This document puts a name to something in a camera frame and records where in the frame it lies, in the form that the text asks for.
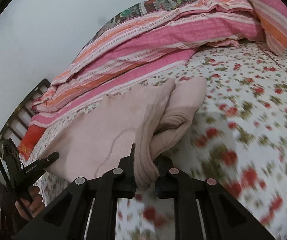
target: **human hand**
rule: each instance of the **human hand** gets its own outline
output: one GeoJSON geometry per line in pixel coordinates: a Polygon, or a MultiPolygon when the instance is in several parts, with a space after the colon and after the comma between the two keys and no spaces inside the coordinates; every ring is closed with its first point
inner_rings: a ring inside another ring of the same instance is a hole
{"type": "MultiPolygon", "coordinates": [[[[20,198],[24,206],[30,211],[32,217],[37,216],[44,208],[45,203],[42,202],[42,195],[39,194],[40,189],[37,186],[31,187],[29,190],[29,194],[31,195],[33,201],[30,204],[28,200],[20,198]]],[[[16,208],[18,210],[19,215],[26,220],[29,220],[25,211],[21,208],[18,201],[16,201],[16,208]]]]}

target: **white floral bedsheet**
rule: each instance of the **white floral bedsheet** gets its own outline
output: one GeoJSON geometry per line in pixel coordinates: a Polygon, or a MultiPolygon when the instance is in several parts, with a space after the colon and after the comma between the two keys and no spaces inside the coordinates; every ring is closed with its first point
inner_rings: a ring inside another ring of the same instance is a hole
{"type": "MultiPolygon", "coordinates": [[[[217,179],[276,239],[286,239],[287,52],[276,57],[265,43],[251,42],[239,48],[202,47],[187,64],[141,84],[193,76],[207,78],[206,98],[186,135],[165,155],[196,179],[217,179]]],[[[47,129],[29,163],[75,115],[47,129]]],[[[68,185],[49,173],[36,184],[46,204],[68,185]]],[[[174,239],[172,200],[157,199],[152,189],[120,199],[116,239],[174,239]]]]}

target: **pink striped quilt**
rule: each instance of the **pink striped quilt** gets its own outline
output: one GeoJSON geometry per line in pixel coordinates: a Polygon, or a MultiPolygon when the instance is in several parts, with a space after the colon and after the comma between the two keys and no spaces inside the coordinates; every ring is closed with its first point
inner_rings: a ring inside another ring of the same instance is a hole
{"type": "Polygon", "coordinates": [[[247,0],[198,0],[172,11],[128,20],[87,45],[68,70],[35,100],[30,125],[48,127],[59,118],[117,93],[165,69],[184,64],[203,44],[264,41],[247,0]]]}

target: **bedding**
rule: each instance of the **bedding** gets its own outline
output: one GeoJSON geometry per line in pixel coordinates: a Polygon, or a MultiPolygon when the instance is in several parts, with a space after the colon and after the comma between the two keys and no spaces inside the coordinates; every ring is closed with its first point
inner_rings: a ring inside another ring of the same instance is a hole
{"type": "Polygon", "coordinates": [[[263,41],[261,24],[271,51],[280,55],[287,46],[287,8],[280,0],[250,0],[253,6],[247,0],[184,1],[174,4],[168,0],[172,10],[154,4],[150,13],[142,10],[93,39],[68,70],[53,80],[48,91],[32,103],[32,110],[38,114],[31,124],[47,127],[69,112],[99,100],[100,85],[111,81],[108,85],[114,87],[114,77],[138,66],[150,68],[151,63],[157,63],[162,68],[163,56],[167,56],[168,63],[175,63],[183,49],[191,50],[207,42],[226,43],[244,37],[263,41]]]}
{"type": "Polygon", "coordinates": [[[46,128],[39,127],[34,124],[28,127],[27,132],[18,145],[18,151],[25,160],[28,160],[31,152],[33,151],[41,136],[44,134],[45,130],[46,128]]]}
{"type": "MultiPolygon", "coordinates": [[[[287,49],[242,40],[238,48],[203,46],[182,65],[155,72],[141,85],[168,78],[208,80],[206,98],[183,138],[165,155],[196,179],[222,183],[276,239],[287,238],[287,49]]],[[[122,87],[116,93],[123,93],[122,87]]],[[[95,102],[81,111],[100,106],[95,102]]],[[[38,159],[77,112],[47,128],[28,162],[38,159]]],[[[37,183],[48,204],[68,182],[46,173],[37,183]]],[[[120,199],[116,239],[174,239],[173,204],[152,190],[120,199]]]]}

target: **finger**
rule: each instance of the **finger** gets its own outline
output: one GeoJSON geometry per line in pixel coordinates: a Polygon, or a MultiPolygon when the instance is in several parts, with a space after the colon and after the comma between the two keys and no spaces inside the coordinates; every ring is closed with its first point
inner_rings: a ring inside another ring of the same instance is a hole
{"type": "Polygon", "coordinates": [[[37,208],[37,210],[33,213],[33,218],[36,217],[44,208],[45,208],[45,203],[42,202],[42,204],[37,208]]]}
{"type": "Polygon", "coordinates": [[[29,209],[34,212],[36,211],[39,206],[42,204],[42,195],[38,194],[37,196],[34,197],[34,201],[31,203],[29,206],[29,209]]]}
{"type": "Polygon", "coordinates": [[[21,208],[20,204],[18,203],[18,201],[16,201],[15,206],[18,210],[19,215],[24,218],[25,220],[29,221],[29,218],[27,216],[27,214],[25,213],[25,211],[21,208]]]}
{"type": "Polygon", "coordinates": [[[30,206],[30,202],[27,199],[24,198],[20,198],[20,200],[22,201],[22,203],[24,204],[25,207],[29,207],[30,206]]]}
{"type": "Polygon", "coordinates": [[[34,198],[34,196],[39,194],[40,189],[37,186],[32,186],[31,188],[29,188],[29,194],[31,195],[32,198],[34,198]]]}

